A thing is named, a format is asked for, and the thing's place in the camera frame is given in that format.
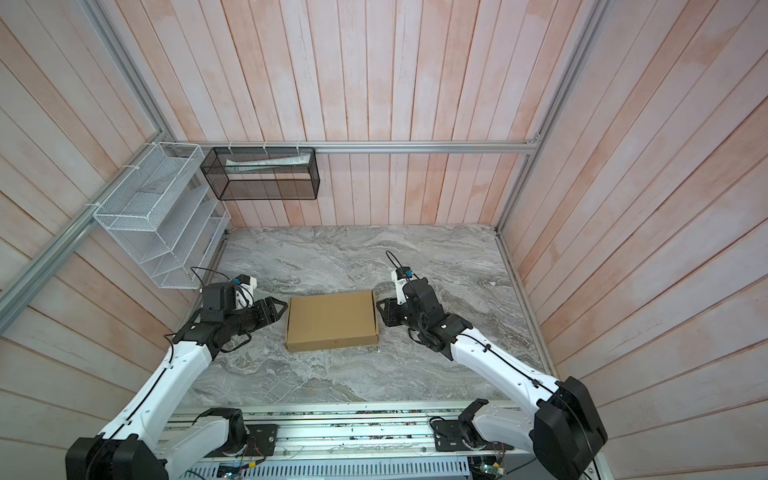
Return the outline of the brown cardboard box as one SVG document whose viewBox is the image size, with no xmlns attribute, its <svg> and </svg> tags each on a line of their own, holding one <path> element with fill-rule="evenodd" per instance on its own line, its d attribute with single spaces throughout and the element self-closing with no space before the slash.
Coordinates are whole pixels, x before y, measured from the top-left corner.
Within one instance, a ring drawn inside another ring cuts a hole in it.
<svg viewBox="0 0 768 480">
<path fill-rule="evenodd" d="M 371 290 L 294 297 L 289 302 L 285 346 L 291 353 L 378 344 Z"/>
</svg>

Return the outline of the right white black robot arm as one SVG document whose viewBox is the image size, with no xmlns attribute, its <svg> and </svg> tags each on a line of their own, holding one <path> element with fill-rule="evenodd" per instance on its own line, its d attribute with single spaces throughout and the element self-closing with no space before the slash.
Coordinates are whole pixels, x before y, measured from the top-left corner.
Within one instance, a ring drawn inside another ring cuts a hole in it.
<svg viewBox="0 0 768 480">
<path fill-rule="evenodd" d="M 491 383 L 518 407 L 486 399 L 470 403 L 455 420 L 437 418 L 437 440 L 458 449 L 499 445 L 534 455 L 556 479 L 581 479 L 608 435 L 587 387 L 561 381 L 491 342 L 463 317 L 444 310 L 433 287 L 407 267 L 393 271 L 396 295 L 376 308 L 388 327 L 405 326 L 415 343 L 458 363 Z"/>
</svg>

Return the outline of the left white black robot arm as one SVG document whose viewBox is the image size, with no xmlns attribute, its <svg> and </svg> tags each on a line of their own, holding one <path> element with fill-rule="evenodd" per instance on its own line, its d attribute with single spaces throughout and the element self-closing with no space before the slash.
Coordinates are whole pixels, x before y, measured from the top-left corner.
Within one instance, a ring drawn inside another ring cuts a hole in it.
<svg viewBox="0 0 768 480">
<path fill-rule="evenodd" d="M 169 349 L 133 399 L 93 437 L 81 437 L 65 456 L 69 479 L 178 479 L 212 452 L 241 457 L 250 432 L 238 408 L 214 407 L 163 442 L 165 427 L 196 379 L 239 337 L 281 319 L 287 302 L 256 298 L 256 281 L 239 275 L 201 290 L 202 304 L 169 337 Z"/>
</svg>

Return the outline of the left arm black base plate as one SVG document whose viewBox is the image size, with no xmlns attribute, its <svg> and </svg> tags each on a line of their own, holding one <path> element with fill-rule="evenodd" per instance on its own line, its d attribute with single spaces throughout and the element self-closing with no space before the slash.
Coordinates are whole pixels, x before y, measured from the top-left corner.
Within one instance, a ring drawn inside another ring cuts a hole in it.
<svg viewBox="0 0 768 480">
<path fill-rule="evenodd" d="M 225 446 L 211 451 L 206 458 L 213 457 L 271 457 L 275 453 L 278 435 L 277 424 L 246 423 L 247 436 L 238 440 L 234 447 Z"/>
</svg>

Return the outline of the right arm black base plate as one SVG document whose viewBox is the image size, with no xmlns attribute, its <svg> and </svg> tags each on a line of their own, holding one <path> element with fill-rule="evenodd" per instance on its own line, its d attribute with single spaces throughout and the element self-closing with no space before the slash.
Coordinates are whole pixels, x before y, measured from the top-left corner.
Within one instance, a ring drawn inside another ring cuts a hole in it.
<svg viewBox="0 0 768 480">
<path fill-rule="evenodd" d="M 438 452 L 501 451 L 502 448 L 507 448 L 503 443 L 482 440 L 467 422 L 458 419 L 449 420 L 433 416 L 429 418 L 428 425 Z"/>
</svg>

